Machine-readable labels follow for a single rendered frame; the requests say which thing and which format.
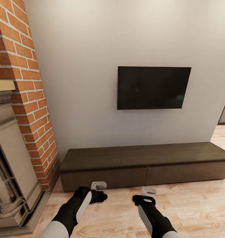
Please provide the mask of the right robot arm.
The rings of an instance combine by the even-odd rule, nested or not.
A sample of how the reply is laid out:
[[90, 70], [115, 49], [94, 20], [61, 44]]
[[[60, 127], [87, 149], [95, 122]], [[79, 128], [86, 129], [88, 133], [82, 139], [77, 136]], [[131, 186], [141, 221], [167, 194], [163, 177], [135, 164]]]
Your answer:
[[147, 193], [157, 194], [157, 190], [142, 187], [142, 195], [134, 195], [133, 201], [138, 206], [139, 216], [152, 238], [182, 238], [173, 228], [170, 220], [156, 208], [156, 200]]

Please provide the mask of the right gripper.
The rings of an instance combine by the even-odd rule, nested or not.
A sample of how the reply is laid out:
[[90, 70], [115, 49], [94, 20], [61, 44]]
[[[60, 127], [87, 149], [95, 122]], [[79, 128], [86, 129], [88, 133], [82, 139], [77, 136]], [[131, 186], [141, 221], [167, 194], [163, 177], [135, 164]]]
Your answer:
[[141, 195], [134, 195], [133, 196], [133, 201], [135, 202], [136, 206], [139, 206], [141, 203], [142, 199], [150, 199], [151, 201], [153, 201], [154, 205], [156, 205], [156, 200], [153, 197], [150, 196], [141, 196]]

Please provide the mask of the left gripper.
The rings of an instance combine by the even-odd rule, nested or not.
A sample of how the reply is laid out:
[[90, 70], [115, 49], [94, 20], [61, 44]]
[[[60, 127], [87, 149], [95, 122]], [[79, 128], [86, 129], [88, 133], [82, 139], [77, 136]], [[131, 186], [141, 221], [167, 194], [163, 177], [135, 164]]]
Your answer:
[[107, 194], [104, 194], [103, 191], [93, 191], [94, 192], [94, 200], [92, 202], [93, 203], [96, 203], [96, 202], [99, 202], [99, 203], [102, 203], [104, 202], [104, 200], [106, 200], [108, 198]]

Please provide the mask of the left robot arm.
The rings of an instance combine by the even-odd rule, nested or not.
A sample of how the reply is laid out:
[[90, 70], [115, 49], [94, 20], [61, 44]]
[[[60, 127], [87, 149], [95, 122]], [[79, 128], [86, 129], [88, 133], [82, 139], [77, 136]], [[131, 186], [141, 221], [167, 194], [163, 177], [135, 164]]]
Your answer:
[[102, 203], [108, 198], [103, 191], [107, 184], [103, 181], [93, 181], [91, 188], [79, 186], [66, 204], [63, 204], [54, 219], [38, 238], [70, 238], [73, 229], [79, 223], [87, 206], [96, 202]]

